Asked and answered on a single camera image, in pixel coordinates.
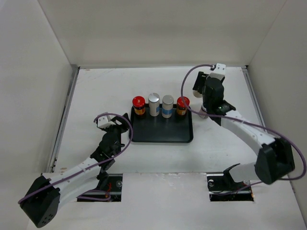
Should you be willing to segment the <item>silver-lid shaker blue label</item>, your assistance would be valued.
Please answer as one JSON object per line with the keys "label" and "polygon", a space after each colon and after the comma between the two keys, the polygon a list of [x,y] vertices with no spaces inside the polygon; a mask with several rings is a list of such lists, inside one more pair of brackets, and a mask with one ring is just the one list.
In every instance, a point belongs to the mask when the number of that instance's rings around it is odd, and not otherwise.
{"label": "silver-lid shaker blue label", "polygon": [[174,98],[171,95],[165,95],[162,98],[162,117],[170,118],[173,112]]}

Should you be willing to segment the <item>white-lid jar red label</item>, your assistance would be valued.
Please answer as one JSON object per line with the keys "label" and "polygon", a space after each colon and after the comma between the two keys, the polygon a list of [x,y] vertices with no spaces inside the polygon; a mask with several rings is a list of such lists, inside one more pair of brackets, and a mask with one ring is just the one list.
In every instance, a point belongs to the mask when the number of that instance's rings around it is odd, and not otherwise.
{"label": "white-lid jar red label", "polygon": [[201,108],[199,110],[198,115],[202,119],[207,119],[208,118],[207,110],[206,110],[206,108],[203,105],[201,105]]}

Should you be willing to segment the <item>clear-grinder-top salt bottle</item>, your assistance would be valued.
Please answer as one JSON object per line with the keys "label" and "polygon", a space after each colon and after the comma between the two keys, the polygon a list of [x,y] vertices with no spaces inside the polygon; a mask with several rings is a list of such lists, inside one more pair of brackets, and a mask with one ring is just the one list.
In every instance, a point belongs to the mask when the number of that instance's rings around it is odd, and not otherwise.
{"label": "clear-grinder-top salt bottle", "polygon": [[196,97],[196,98],[202,98],[202,94],[199,93],[197,90],[193,90],[193,95],[194,95],[194,97]]}

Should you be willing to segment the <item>red-lid brown jar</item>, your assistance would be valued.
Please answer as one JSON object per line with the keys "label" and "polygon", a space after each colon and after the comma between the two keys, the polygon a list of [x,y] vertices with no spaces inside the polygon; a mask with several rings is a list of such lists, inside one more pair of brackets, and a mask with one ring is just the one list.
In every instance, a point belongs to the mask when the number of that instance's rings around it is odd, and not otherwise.
{"label": "red-lid brown jar", "polygon": [[146,104],[145,98],[142,96],[135,96],[132,99],[132,106],[136,117],[145,118],[146,116],[145,104]]}
{"label": "red-lid brown jar", "polygon": [[176,113],[179,117],[184,117],[187,114],[189,103],[190,103],[189,98],[185,96],[178,97]]}

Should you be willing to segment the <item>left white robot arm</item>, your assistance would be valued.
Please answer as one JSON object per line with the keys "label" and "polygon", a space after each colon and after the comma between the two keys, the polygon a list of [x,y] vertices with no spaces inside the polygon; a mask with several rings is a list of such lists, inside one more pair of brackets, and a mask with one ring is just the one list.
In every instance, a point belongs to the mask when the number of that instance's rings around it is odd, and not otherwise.
{"label": "left white robot arm", "polygon": [[128,145],[121,135],[133,128],[128,114],[102,113],[94,119],[97,128],[104,131],[96,150],[79,165],[59,175],[37,177],[18,204],[37,228],[47,225],[66,203],[95,189],[107,187],[106,171],[115,163]]}

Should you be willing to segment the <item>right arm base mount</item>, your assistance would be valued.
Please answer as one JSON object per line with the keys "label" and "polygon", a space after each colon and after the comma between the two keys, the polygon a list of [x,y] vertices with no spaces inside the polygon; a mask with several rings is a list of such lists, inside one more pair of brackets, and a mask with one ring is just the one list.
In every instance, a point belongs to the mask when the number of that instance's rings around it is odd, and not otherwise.
{"label": "right arm base mount", "polygon": [[247,186],[249,182],[235,182],[230,175],[230,170],[239,164],[235,164],[223,172],[213,172],[207,174],[207,187],[211,202],[231,202],[231,201],[254,201],[251,188],[239,189]]}

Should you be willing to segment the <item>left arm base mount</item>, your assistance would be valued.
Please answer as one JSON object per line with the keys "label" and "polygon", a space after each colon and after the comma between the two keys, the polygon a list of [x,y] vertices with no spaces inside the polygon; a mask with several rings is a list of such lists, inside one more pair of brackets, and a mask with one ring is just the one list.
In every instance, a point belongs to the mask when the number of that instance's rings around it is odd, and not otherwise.
{"label": "left arm base mount", "polygon": [[101,175],[99,183],[77,198],[77,202],[120,202],[123,187],[123,174]]}

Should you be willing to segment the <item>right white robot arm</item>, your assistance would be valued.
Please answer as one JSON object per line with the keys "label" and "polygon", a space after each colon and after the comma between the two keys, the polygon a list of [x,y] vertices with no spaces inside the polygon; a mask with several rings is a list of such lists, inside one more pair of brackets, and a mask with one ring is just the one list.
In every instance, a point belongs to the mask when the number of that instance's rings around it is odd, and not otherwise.
{"label": "right white robot arm", "polygon": [[222,178],[225,188],[235,189],[244,180],[260,180],[272,184],[295,169],[292,147],[284,138],[277,138],[263,130],[249,126],[248,121],[224,99],[224,77],[214,78],[199,72],[193,86],[202,97],[201,112],[205,112],[219,126],[229,130],[256,154],[255,162],[227,168]]}

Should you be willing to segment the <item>silver-lid white shaker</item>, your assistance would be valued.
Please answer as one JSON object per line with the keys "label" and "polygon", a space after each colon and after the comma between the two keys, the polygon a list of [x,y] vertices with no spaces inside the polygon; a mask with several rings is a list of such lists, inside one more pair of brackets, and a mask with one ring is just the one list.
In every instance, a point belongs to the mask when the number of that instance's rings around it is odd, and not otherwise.
{"label": "silver-lid white shaker", "polygon": [[149,112],[150,115],[156,117],[160,111],[160,97],[157,93],[151,93],[148,96]]}

